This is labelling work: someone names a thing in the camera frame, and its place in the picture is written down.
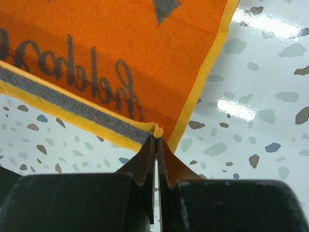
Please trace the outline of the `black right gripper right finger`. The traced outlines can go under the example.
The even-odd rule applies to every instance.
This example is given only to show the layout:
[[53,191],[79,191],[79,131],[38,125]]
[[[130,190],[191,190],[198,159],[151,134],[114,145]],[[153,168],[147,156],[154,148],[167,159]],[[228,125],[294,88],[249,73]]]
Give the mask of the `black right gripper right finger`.
[[156,142],[164,232],[306,232],[300,203],[284,182],[204,179]]

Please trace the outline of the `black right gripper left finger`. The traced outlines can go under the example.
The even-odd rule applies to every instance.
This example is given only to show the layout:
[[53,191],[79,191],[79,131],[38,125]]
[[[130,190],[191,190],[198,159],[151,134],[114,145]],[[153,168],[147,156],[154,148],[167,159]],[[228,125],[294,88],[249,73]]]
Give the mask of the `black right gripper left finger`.
[[2,171],[3,232],[148,232],[154,223],[155,138],[114,173]]

